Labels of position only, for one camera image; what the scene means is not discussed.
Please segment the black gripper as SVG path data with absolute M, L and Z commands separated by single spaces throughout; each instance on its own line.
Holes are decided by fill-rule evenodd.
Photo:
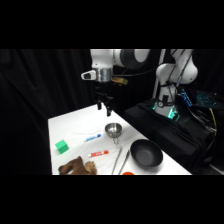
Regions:
M 113 97 L 109 95 L 108 90 L 103 86 L 95 87 L 94 99 L 97 104 L 98 110 L 101 110 L 102 106 L 105 106 L 107 109 L 107 116 L 111 116 Z

